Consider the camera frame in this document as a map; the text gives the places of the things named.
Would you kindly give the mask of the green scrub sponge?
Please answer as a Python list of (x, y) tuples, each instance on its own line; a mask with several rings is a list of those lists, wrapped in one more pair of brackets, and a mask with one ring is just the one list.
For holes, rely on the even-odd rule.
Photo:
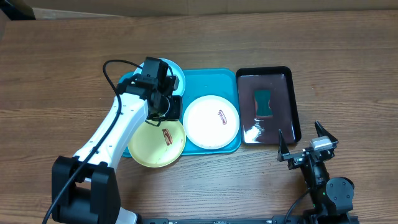
[(271, 92), (269, 90), (255, 90), (255, 116), (256, 118), (270, 118), (273, 116), (271, 107)]

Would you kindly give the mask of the white plate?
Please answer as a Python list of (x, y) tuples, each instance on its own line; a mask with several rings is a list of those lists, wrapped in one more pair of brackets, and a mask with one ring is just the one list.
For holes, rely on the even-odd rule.
[(206, 150), (227, 146), (239, 131), (239, 115), (227, 99), (201, 96), (192, 101), (183, 114), (183, 127), (194, 145)]

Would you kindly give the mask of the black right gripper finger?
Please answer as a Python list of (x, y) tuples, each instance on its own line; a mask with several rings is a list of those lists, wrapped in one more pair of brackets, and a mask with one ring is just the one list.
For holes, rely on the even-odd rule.
[(317, 132), (318, 137), (328, 137), (332, 144), (338, 144), (337, 138), (335, 138), (332, 134), (330, 134), (321, 124), (319, 121), (315, 121), (315, 129)]
[(282, 133), (282, 130), (279, 130), (279, 149), (278, 149), (278, 155), (277, 155), (277, 160), (279, 162), (282, 162), (285, 160), (286, 156), (289, 156), (290, 152), (287, 147), (287, 144), (285, 143), (285, 139)]

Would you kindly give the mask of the light blue plate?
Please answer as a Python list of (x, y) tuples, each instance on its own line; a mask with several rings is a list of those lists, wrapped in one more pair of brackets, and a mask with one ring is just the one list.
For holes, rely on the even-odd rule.
[(147, 57), (139, 72), (134, 72), (128, 81), (133, 87), (150, 96), (182, 96), (185, 91), (185, 76), (173, 61)]

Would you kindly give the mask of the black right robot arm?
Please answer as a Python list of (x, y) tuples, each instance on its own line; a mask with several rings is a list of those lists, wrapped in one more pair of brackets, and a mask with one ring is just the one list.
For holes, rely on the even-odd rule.
[[(346, 177), (331, 178), (325, 166), (325, 161), (334, 158), (338, 140), (318, 121), (315, 129), (318, 137), (296, 154), (289, 152), (282, 131), (279, 131), (278, 161), (286, 161), (290, 170), (300, 169), (307, 186), (305, 193), (291, 205), (279, 223), (359, 223), (358, 217), (349, 214), (353, 210), (354, 183)], [(301, 216), (293, 216), (294, 208), (306, 195), (310, 196), (313, 208)]]

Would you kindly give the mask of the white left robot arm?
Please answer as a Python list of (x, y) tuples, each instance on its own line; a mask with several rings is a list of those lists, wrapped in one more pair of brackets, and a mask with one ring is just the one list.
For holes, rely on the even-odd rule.
[(44, 223), (142, 223), (121, 206), (116, 169), (141, 124), (158, 127), (181, 118), (185, 75), (164, 58), (147, 57), (137, 69), (111, 86), (113, 105), (89, 141), (73, 157), (53, 163), (52, 204)]

